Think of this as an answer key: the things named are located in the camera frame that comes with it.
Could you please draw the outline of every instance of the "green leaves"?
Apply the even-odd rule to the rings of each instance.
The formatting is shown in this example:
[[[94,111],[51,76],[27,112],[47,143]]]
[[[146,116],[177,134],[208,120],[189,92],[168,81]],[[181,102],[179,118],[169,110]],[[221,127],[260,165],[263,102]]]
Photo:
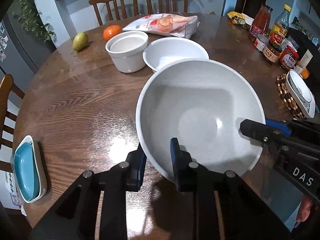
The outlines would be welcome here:
[[[50,24],[43,24],[39,17],[42,13],[38,13],[34,0],[14,0],[9,10],[21,24],[21,28],[38,40],[46,42],[55,35],[53,31],[47,31],[46,28],[50,27]]]

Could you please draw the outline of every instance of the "blue dish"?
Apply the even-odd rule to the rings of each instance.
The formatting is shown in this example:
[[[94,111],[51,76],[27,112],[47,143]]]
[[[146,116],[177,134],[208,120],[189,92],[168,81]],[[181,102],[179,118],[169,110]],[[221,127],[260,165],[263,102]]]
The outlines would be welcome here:
[[[40,183],[30,143],[25,142],[16,150],[13,166],[21,194],[31,201],[39,195]]]

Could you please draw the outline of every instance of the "wooden dining table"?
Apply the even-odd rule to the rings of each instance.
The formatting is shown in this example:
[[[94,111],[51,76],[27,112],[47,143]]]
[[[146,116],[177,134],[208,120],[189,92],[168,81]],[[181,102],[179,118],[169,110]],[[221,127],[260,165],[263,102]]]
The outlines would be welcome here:
[[[276,76],[283,73],[279,65],[266,62],[248,39],[248,31],[233,25],[227,17],[197,15],[200,24],[191,40],[202,45],[210,59],[228,65],[250,83],[267,118],[291,119],[276,89]],[[124,27],[138,17],[107,25]],[[44,197],[23,203],[32,227],[83,171],[107,171],[124,161],[139,144],[136,104],[153,73],[147,66],[136,73],[116,69],[102,36],[107,25],[87,31],[89,46],[80,52],[73,52],[71,40],[62,44],[39,69],[23,99],[13,148],[26,135],[38,140],[48,182]],[[161,38],[148,36],[149,42]],[[281,206],[295,191],[277,177],[273,162],[272,155],[263,150],[253,170],[242,178],[267,204],[278,201]],[[294,198],[292,204],[283,204],[284,216],[297,207],[299,200]],[[128,238],[191,239],[191,202],[190,196],[178,193],[175,185],[147,161],[141,190],[126,193]]]

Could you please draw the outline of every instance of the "green pear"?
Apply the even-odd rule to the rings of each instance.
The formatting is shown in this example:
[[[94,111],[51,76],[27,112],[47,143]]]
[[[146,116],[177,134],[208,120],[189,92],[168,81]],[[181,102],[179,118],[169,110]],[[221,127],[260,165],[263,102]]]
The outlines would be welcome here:
[[[89,37],[86,33],[79,33],[74,39],[73,39],[73,45],[72,48],[75,51],[79,51],[83,49],[85,46],[88,45]]]

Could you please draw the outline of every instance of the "wooden bead trivet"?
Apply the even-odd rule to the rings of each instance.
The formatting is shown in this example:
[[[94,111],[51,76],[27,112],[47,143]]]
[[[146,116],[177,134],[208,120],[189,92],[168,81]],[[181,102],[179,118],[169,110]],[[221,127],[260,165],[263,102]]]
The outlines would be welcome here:
[[[289,91],[287,90],[287,87],[285,85],[285,78],[286,74],[284,73],[276,77],[278,94],[281,97],[285,107],[290,111],[290,114],[292,114],[292,116],[295,118],[303,119],[305,118],[305,116],[297,106],[296,101],[294,101]]]

